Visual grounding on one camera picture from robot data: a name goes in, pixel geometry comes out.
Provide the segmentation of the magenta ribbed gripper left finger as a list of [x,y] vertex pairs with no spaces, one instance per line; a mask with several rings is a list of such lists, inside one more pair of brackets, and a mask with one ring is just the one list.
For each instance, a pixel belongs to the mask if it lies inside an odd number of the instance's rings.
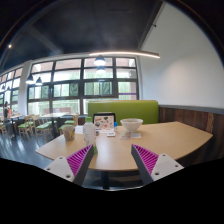
[[45,171],[81,186],[93,156],[94,147],[89,145],[68,157],[57,157],[45,168]]

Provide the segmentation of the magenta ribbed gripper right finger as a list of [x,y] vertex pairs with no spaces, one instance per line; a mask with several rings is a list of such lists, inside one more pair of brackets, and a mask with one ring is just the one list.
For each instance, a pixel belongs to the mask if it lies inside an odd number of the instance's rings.
[[131,146],[131,154],[144,185],[183,169],[183,166],[169,155],[165,153],[158,155],[136,144]]

